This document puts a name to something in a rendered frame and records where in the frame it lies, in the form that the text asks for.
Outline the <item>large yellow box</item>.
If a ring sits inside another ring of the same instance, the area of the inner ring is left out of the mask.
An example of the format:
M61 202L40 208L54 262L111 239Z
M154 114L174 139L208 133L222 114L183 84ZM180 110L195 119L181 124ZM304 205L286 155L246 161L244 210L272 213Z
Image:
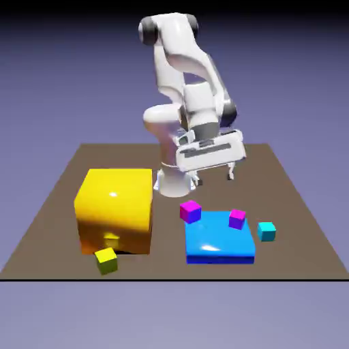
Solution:
M150 168L89 169L74 199L82 253L149 254L152 202Z

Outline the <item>small magenta cube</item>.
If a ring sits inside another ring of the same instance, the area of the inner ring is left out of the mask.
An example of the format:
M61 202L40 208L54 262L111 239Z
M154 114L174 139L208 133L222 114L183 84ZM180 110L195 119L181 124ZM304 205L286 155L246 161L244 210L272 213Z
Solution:
M246 218L246 212L233 209L229 215L228 226L237 230L241 230L244 226Z
M194 223L201 219L202 207L195 201L190 200L180 204L180 218L188 223Z

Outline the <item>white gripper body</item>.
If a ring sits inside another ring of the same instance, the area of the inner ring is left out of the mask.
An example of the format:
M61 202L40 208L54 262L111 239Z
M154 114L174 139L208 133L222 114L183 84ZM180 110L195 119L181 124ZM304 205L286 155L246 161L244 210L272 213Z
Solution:
M223 166L245 157L243 134L240 130L181 145L176 152L177 166L182 172Z

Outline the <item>small cyan cube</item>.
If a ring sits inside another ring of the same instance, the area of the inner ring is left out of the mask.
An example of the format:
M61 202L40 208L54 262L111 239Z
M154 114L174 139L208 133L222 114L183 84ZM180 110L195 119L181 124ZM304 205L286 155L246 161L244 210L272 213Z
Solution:
M257 235L262 242L271 242L275 240L276 227L273 222L259 222Z

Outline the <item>small yellow cube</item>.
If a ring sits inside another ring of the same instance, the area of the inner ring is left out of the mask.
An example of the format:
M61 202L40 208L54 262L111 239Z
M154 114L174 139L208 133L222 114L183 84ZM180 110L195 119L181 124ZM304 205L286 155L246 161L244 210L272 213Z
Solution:
M113 273L118 270L118 260L115 251L111 247L101 249L94 253L97 267L102 275Z

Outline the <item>large blue box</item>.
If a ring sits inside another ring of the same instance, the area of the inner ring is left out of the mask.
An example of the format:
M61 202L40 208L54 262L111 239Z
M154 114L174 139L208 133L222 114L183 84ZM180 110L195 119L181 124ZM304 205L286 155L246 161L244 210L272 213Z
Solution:
M228 226L230 212L204 211L185 225L188 264L252 264L256 247L247 218L241 230Z

